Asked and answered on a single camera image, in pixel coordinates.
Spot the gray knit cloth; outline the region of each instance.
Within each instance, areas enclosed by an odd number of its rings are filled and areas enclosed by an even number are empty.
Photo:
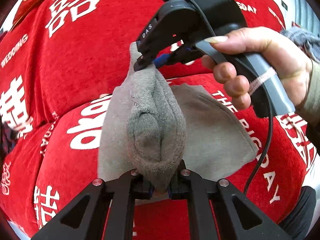
[[[282,30],[282,35],[293,41],[298,47],[303,48],[311,59],[320,62],[320,38],[312,32],[299,27],[292,27],[289,30]]]

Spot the silver rivet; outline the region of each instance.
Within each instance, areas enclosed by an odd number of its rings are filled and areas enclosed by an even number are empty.
[[[219,184],[220,186],[227,187],[229,186],[229,181],[227,181],[226,179],[221,179],[219,180]]]
[[[102,179],[95,179],[92,182],[92,184],[95,185],[95,186],[100,186],[102,184]]]
[[[189,171],[189,170],[182,170],[182,171],[181,171],[181,175],[182,175],[182,176],[189,176],[190,173],[191,173],[191,171]]]
[[[137,169],[131,170],[132,176],[137,176],[138,174],[139,174],[139,172],[137,171]]]

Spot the human hand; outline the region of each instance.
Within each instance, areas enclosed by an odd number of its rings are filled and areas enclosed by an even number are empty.
[[[308,93],[312,61],[288,38],[271,29],[257,27],[241,28],[206,41],[225,54],[261,52],[277,71],[292,103],[297,108],[303,105]],[[217,65],[208,55],[201,60],[204,67],[213,71],[215,80],[224,84],[224,90],[232,97],[235,108],[241,110],[250,106],[249,81],[246,77],[237,76],[235,67],[229,62]]]

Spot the dark trouser leg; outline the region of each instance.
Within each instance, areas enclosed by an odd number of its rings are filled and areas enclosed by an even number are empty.
[[[316,191],[309,186],[303,186],[296,207],[279,223],[279,226],[293,240],[303,240],[311,225],[315,207]]]

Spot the beige sleeve cuff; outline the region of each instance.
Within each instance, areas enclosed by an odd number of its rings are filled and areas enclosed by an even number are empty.
[[[320,65],[312,60],[312,73],[307,99],[297,114],[310,125],[316,126],[320,120]]]

